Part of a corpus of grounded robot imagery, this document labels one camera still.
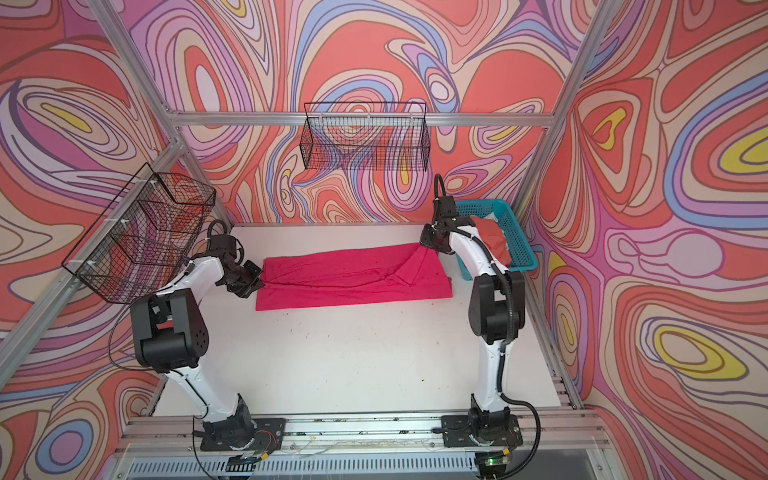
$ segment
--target laundry basket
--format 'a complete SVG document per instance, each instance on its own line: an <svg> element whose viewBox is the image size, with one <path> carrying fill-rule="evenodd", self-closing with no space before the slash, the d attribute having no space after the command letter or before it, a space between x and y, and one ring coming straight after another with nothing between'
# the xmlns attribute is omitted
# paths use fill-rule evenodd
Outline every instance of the laundry basket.
<svg viewBox="0 0 768 480"><path fill-rule="evenodd" d="M509 204L503 200L459 200L456 202L458 214L462 217L485 218L490 214L496 216L498 225L504 231L507 238L507 247L512 257L512 264L507 267L513 272L525 272L534 270L538 266L538 260L531 250L531 246L525 239L523 230L518 220L512 213ZM464 280L472 280L472 275L464 266L462 259L457 255L458 268L462 271Z"/></svg>

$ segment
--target wire mesh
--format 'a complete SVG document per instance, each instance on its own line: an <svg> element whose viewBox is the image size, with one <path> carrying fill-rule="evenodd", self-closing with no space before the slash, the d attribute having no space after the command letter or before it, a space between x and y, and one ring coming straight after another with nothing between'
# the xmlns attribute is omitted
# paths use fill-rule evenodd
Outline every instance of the wire mesh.
<svg viewBox="0 0 768 480"><path fill-rule="evenodd" d="M311 102L300 150L307 170L427 170L426 105Z"/></svg>
<svg viewBox="0 0 768 480"><path fill-rule="evenodd" d="M176 276L215 200L212 187L186 175L153 173L76 271L61 265L105 301L130 303Z"/></svg>

